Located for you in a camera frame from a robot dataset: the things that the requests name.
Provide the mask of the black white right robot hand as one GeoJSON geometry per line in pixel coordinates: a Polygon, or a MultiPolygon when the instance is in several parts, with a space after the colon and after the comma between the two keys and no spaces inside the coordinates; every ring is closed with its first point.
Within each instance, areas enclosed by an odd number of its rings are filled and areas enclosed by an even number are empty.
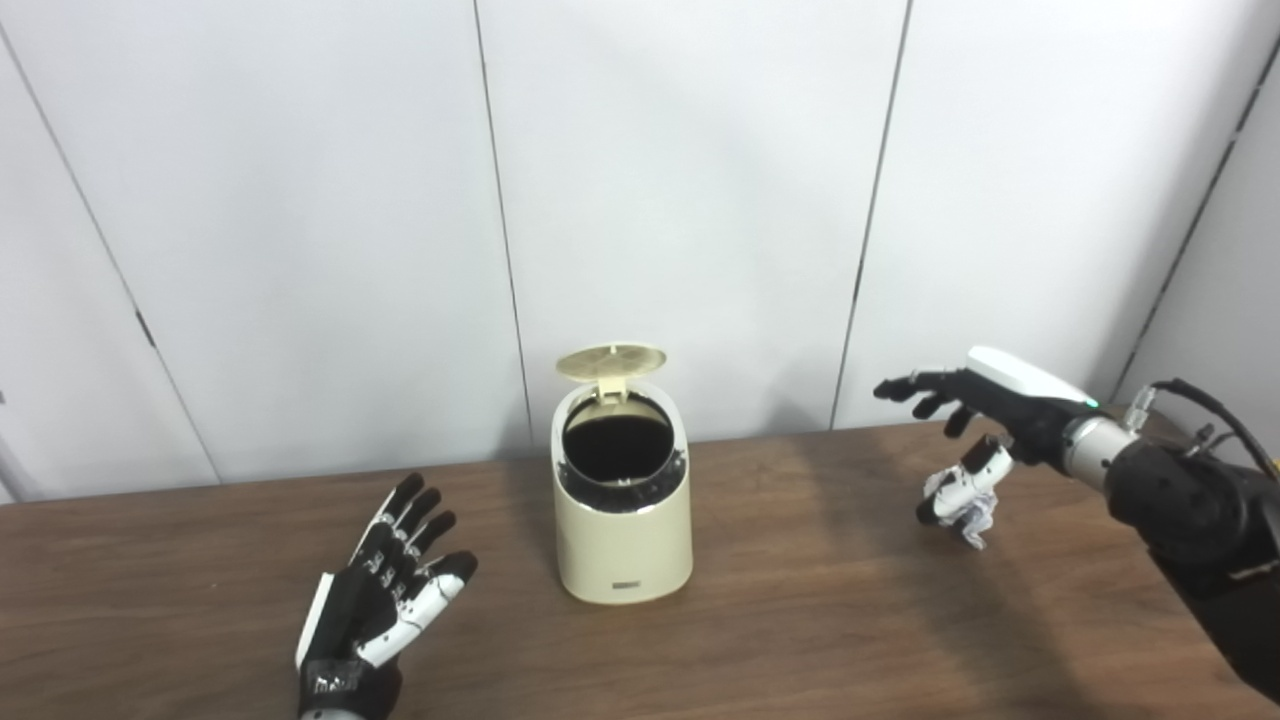
{"type": "Polygon", "coordinates": [[[943,424],[948,438],[960,437],[977,416],[1001,427],[982,436],[950,468],[925,480],[916,520],[980,534],[993,523],[996,486],[1018,464],[1062,466],[1073,427],[1101,416],[1100,404],[1066,380],[1009,352],[987,346],[968,351],[959,369],[922,370],[882,380],[877,398],[904,404],[920,401],[911,414],[932,418],[942,406],[957,407],[943,424]]]}

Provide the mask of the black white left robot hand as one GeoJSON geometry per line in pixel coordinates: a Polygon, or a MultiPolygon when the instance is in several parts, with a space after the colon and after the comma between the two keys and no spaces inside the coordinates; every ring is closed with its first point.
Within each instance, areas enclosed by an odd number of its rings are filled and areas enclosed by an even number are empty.
{"type": "Polygon", "coordinates": [[[384,498],[349,561],[324,573],[303,623],[294,666],[302,719],[388,719],[401,697],[401,655],[474,578],[468,551],[425,560],[457,521],[434,510],[442,492],[419,473],[384,498]]]}

